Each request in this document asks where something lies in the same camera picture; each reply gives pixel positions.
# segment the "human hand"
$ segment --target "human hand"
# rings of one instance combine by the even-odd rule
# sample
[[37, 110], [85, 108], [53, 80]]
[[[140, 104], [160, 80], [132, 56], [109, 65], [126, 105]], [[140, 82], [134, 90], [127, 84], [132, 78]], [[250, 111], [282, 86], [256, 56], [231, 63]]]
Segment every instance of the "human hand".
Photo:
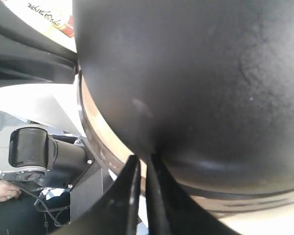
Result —
[[18, 187], [7, 181], [0, 180], [0, 202], [5, 202], [11, 197], [18, 198], [20, 194], [21, 191]]

